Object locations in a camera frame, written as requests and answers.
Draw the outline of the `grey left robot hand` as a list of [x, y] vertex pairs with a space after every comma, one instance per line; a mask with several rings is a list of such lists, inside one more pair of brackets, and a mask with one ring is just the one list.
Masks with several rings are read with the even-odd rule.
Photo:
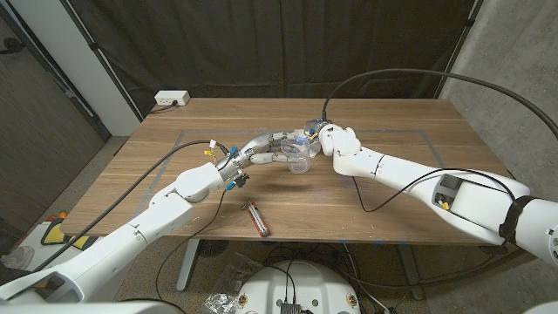
[[303, 130], [264, 133], [249, 140], [240, 148], [232, 149], [227, 157], [217, 163], [216, 167], [221, 178], [228, 181], [245, 167], [254, 164], [261, 165], [276, 161], [287, 163], [289, 166], [296, 164], [297, 157], [281, 153], [282, 141], [293, 140], [296, 136], [303, 136]]

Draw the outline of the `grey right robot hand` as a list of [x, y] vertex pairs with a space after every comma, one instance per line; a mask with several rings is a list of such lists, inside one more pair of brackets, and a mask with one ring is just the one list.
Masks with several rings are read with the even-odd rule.
[[303, 137], [308, 144], [320, 143], [320, 132], [327, 126], [333, 126], [327, 119], [312, 119], [303, 127]]

